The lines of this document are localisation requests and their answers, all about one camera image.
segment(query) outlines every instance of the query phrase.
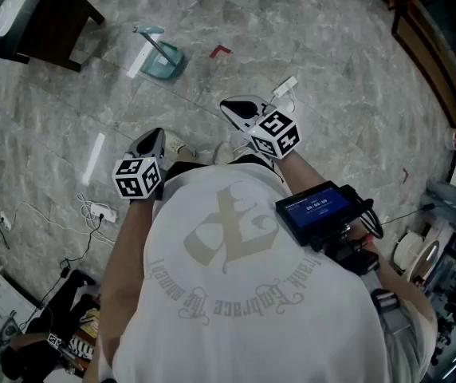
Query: white cable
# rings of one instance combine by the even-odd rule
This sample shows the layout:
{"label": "white cable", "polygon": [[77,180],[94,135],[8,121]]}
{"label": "white cable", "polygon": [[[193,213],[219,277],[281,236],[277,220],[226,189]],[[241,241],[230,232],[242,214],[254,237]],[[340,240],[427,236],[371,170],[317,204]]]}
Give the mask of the white cable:
{"label": "white cable", "polygon": [[297,102],[297,97],[295,96],[295,91],[293,90],[293,87],[290,87],[290,89],[292,90],[293,99]]}
{"label": "white cable", "polygon": [[[85,218],[85,226],[87,228],[89,228],[90,230],[92,231],[96,231],[96,233],[102,238],[102,239],[105,239],[111,243],[114,243],[113,240],[109,239],[108,237],[106,237],[104,234],[102,234],[100,231],[98,231],[95,223],[93,222],[93,220],[95,220],[96,216],[94,216],[92,214],[92,203],[94,203],[93,201],[91,200],[86,200],[85,197],[81,194],[81,193],[77,193],[76,194],[76,198],[82,202],[81,204],[81,209],[80,209],[80,214],[82,217]],[[103,204],[103,203],[95,203],[97,206],[102,206],[102,207],[106,207],[109,212],[111,212],[111,208],[107,205],[107,204]]]}
{"label": "white cable", "polygon": [[247,152],[251,152],[251,148],[247,148],[245,152],[243,152],[241,155],[237,156],[237,159],[240,159],[243,157]]}
{"label": "white cable", "polygon": [[[22,206],[22,205],[25,205],[25,206],[28,206],[29,208],[33,209],[35,212],[37,212],[39,215],[42,216],[42,218],[49,224],[52,224],[54,226],[59,226],[59,228],[63,229],[63,230],[72,230],[72,231],[75,231],[77,234],[81,234],[81,235],[88,235],[90,236],[90,233],[85,233],[83,231],[78,231],[76,230],[75,228],[71,228],[71,227],[63,227],[61,226],[60,224],[58,223],[55,223],[54,221],[51,221],[49,220],[47,217],[45,217],[45,215],[43,215],[40,210],[38,210],[37,208],[35,208],[34,206],[32,206],[31,204],[28,204],[24,201],[21,201],[19,203],[19,205],[15,208],[15,212],[14,212],[14,220],[12,221],[12,225],[15,226],[15,220],[16,218],[18,217],[18,210],[19,210],[19,207]],[[103,239],[98,239],[95,235],[92,236],[94,239],[96,239],[97,241],[101,242],[101,243],[104,243],[104,244],[108,244],[109,246],[112,247],[112,245],[114,244],[114,241],[112,241],[111,239],[108,239],[107,237],[104,237],[102,236],[105,240],[107,241],[104,241]]]}
{"label": "white cable", "polygon": [[249,141],[245,142],[242,146],[239,146],[238,148],[235,148],[235,149],[234,149],[234,153],[235,153],[238,149],[240,149],[240,148],[245,148],[248,144],[250,144]]}

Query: wrist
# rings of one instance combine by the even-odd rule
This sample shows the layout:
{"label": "wrist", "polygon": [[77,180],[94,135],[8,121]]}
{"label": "wrist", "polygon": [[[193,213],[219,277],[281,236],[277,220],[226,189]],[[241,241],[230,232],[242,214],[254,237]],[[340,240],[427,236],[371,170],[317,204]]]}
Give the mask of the wrist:
{"label": "wrist", "polygon": [[281,165],[285,164],[288,160],[292,159],[296,155],[297,152],[295,150],[292,150],[288,155],[283,157],[282,159],[274,159],[274,163],[277,164],[278,167]]}

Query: white t-shirt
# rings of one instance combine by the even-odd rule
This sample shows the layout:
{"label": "white t-shirt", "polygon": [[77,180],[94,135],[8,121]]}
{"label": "white t-shirt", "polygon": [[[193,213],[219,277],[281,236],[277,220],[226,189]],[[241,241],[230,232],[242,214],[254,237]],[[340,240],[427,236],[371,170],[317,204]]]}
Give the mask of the white t-shirt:
{"label": "white t-shirt", "polygon": [[255,164],[175,177],[155,208],[145,280],[112,370],[140,382],[418,382],[427,320],[385,334],[359,277],[300,247],[275,212],[289,195]]}

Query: blue screen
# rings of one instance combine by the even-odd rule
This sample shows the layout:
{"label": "blue screen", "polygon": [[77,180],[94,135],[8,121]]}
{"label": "blue screen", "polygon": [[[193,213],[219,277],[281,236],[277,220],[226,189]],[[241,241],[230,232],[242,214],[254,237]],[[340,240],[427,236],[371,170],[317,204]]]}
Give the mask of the blue screen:
{"label": "blue screen", "polygon": [[334,188],[328,188],[285,207],[299,227],[308,226],[319,219],[348,206],[348,201]]}

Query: marble floor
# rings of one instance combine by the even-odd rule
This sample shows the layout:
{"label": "marble floor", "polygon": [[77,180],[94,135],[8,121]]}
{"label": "marble floor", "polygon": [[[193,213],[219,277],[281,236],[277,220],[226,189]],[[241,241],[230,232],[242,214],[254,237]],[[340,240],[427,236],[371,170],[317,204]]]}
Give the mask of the marble floor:
{"label": "marble floor", "polygon": [[[5,63],[0,78],[0,210],[13,218],[23,201],[43,214],[19,207],[10,250],[0,236],[0,265],[35,298],[54,284],[63,257],[86,248],[87,236],[48,224],[87,231],[77,193],[124,217],[128,205],[110,175],[132,140],[173,129],[207,162],[221,140],[242,142],[219,102],[242,94],[268,101],[292,75],[300,154],[327,179],[373,198],[383,221],[416,209],[427,179],[447,173],[446,118],[391,36],[393,14],[380,0],[89,1],[106,22],[89,22],[80,36],[73,57],[81,73],[32,60]],[[143,44],[133,26],[154,24],[187,56],[176,81],[127,76]],[[233,53],[209,58],[217,44]],[[106,140],[86,187],[81,175],[99,132]],[[421,224],[413,215],[386,226],[379,248],[389,255],[406,226]],[[102,234],[114,239],[120,225],[105,222]],[[93,240],[78,266],[100,280],[110,250]]]}

